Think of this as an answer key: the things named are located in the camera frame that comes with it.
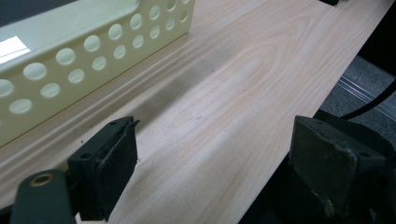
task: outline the circular hole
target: circular hole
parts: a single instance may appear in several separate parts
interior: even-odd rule
[[[187,20],[187,16],[188,16],[187,11],[184,11],[184,12],[181,13],[181,15],[180,15],[180,20],[181,20],[181,21],[186,21],[186,20]]]
[[[136,14],[136,15],[132,16],[131,22],[130,22],[132,29],[134,29],[134,30],[139,29],[140,26],[142,26],[142,23],[143,23],[142,15]]]
[[[84,71],[82,69],[76,69],[69,74],[68,79],[69,82],[76,84],[81,82],[84,79],[84,77],[85,77]]]
[[[56,61],[62,65],[68,65],[72,63],[76,58],[76,54],[72,49],[61,49],[56,54]]]
[[[106,58],[101,56],[93,60],[92,68],[96,71],[102,70],[106,67]]]
[[[172,11],[175,9],[176,6],[176,0],[169,0],[168,5],[166,5],[166,8],[168,8],[169,11]]]
[[[114,57],[116,59],[121,59],[123,58],[123,56],[125,56],[125,52],[126,52],[125,46],[119,45],[118,47],[116,47],[116,49],[114,49]]]
[[[366,152],[361,152],[361,156],[362,157],[371,157],[370,154],[368,154]]]
[[[31,63],[23,69],[23,74],[30,80],[39,80],[47,74],[47,68],[42,63]]]
[[[10,95],[13,90],[14,86],[12,85],[12,82],[5,79],[0,79],[0,97]]]
[[[46,98],[52,98],[56,95],[59,94],[59,92],[61,91],[61,87],[56,84],[56,83],[50,83],[48,85],[45,85],[42,89],[41,89],[41,95],[46,97]]]
[[[39,175],[30,182],[30,185],[32,187],[41,187],[47,185],[53,178],[54,176],[52,174]]]
[[[110,39],[116,40],[122,36],[122,27],[119,24],[114,24],[108,30],[108,37]]]
[[[9,106],[9,111],[14,114],[24,114],[32,109],[32,102],[28,99],[20,99]]]
[[[160,35],[160,27],[159,26],[154,26],[151,29],[151,32],[149,33],[149,36],[151,36],[152,39],[155,39]]]
[[[171,18],[166,22],[166,30],[172,30],[172,28],[175,26],[175,18]]]
[[[89,159],[91,157],[91,154],[90,153],[84,153],[84,154],[82,154],[81,156],[80,156],[80,158],[82,158],[83,160],[87,160],[87,159]]]
[[[100,39],[97,35],[90,35],[84,41],[84,48],[89,52],[96,51],[100,47]]]
[[[160,6],[156,5],[156,6],[152,7],[151,10],[149,11],[149,17],[152,20],[157,20],[158,17],[160,17],[160,12],[161,12]]]
[[[138,35],[137,37],[134,38],[134,47],[136,49],[140,48],[143,46],[143,43],[145,42],[145,38],[142,35]]]

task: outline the wood grain pattern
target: wood grain pattern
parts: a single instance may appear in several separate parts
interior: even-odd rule
[[[393,0],[197,0],[191,31],[0,148],[0,205],[107,122],[134,115],[139,162],[112,223],[235,223]]]

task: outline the wooden table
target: wooden table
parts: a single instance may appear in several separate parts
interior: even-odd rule
[[[191,31],[0,148],[0,205],[107,122],[139,161],[111,223],[236,223],[393,0],[197,0]]]

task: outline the black cable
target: black cable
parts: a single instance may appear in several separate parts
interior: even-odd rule
[[[381,94],[379,94],[375,99],[368,103],[367,105],[362,106],[361,108],[350,112],[349,114],[344,115],[341,117],[342,119],[353,119],[356,118],[357,116],[373,109],[374,107],[378,106],[382,102],[384,102],[388,97],[390,97],[394,92],[396,91],[396,79],[393,80],[392,83],[383,91]]]

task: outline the gray floor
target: gray floor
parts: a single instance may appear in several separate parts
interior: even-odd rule
[[[374,96],[382,92],[382,90],[394,79],[394,77],[387,72],[368,63],[359,56],[356,57],[348,67],[343,77],[363,87]],[[320,109],[340,117],[365,104],[365,102],[349,91],[336,85]],[[393,93],[383,105],[390,107],[396,106],[396,93]],[[386,116],[378,109],[373,109],[351,121],[365,125],[380,133],[393,144],[394,148],[396,148],[396,121]]]

